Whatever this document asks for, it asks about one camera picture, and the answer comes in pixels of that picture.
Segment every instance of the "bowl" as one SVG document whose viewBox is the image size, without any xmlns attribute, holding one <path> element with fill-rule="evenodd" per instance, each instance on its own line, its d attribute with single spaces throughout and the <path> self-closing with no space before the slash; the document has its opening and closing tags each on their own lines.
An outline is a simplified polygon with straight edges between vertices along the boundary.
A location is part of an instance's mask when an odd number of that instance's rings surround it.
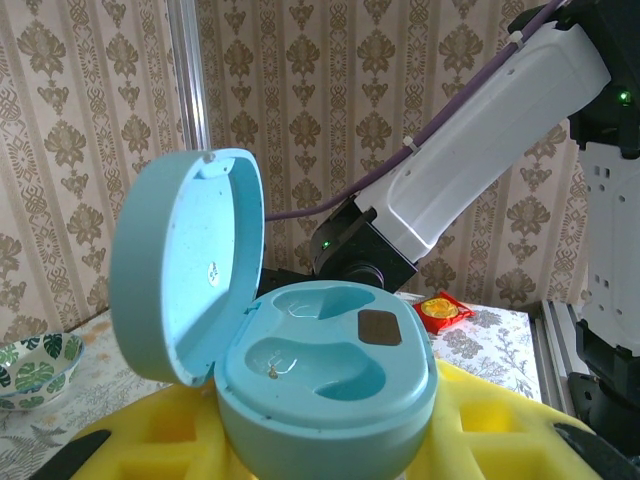
<svg viewBox="0 0 640 480">
<path fill-rule="evenodd" d="M 0 410 L 33 410 L 64 393 L 84 352 L 82 338 L 48 333 L 0 348 Z"/>
</svg>

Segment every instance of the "open case lid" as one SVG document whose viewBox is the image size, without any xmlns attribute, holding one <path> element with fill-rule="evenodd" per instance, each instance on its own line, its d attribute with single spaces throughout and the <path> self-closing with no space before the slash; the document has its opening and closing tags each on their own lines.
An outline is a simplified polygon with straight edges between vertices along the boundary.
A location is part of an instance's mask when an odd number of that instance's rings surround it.
<svg viewBox="0 0 640 480">
<path fill-rule="evenodd" d="M 172 153 L 138 176 L 118 218 L 109 296 L 139 375 L 202 385 L 254 300 L 264 248 L 260 173 L 240 149 Z"/>
</svg>

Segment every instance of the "white tablecloth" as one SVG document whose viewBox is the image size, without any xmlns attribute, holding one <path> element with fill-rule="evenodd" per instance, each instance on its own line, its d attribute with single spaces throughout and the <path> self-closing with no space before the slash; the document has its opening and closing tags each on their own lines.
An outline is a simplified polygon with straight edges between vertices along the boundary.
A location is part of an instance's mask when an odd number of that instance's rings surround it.
<svg viewBox="0 0 640 480">
<path fill-rule="evenodd" d="M 410 303 L 420 300 L 399 295 Z M 430 335 L 436 357 L 540 401 L 527 315 L 471 307 L 474 318 L 437 337 Z M 40 410 L 0 413 L 0 480 L 28 478 L 82 428 L 166 386 L 142 379 L 128 368 L 109 312 L 76 333 L 87 348 L 69 391 Z"/>
</svg>

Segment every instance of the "damask pattern wallpaper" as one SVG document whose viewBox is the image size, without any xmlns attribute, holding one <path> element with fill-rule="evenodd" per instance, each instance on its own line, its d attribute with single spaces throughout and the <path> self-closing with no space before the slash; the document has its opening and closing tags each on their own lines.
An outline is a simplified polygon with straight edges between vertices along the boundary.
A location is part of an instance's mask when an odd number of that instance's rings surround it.
<svg viewBox="0 0 640 480">
<path fill-rule="evenodd" d="M 256 155 L 269 211 L 318 205 L 415 135 L 539 3 L 198 0 L 212 142 Z M 580 303 L 586 208 L 563 123 L 451 225 L 404 289 L 515 308 Z M 308 271 L 324 218 L 270 225 L 266 264 Z"/>
<path fill-rule="evenodd" d="M 164 0 L 0 0 L 0 344 L 107 307 L 136 175 L 181 149 Z"/>
</svg>

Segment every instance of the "red snack package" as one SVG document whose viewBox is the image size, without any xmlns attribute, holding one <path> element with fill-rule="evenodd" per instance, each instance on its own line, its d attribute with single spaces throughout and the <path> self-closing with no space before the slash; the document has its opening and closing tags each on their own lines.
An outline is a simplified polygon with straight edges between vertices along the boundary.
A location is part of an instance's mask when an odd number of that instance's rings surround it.
<svg viewBox="0 0 640 480">
<path fill-rule="evenodd" d="M 438 334 L 441 330 L 475 315 L 473 310 L 465 307 L 445 292 L 440 292 L 429 300 L 417 303 L 413 308 L 418 312 L 427 332 L 433 334 Z"/>
</svg>

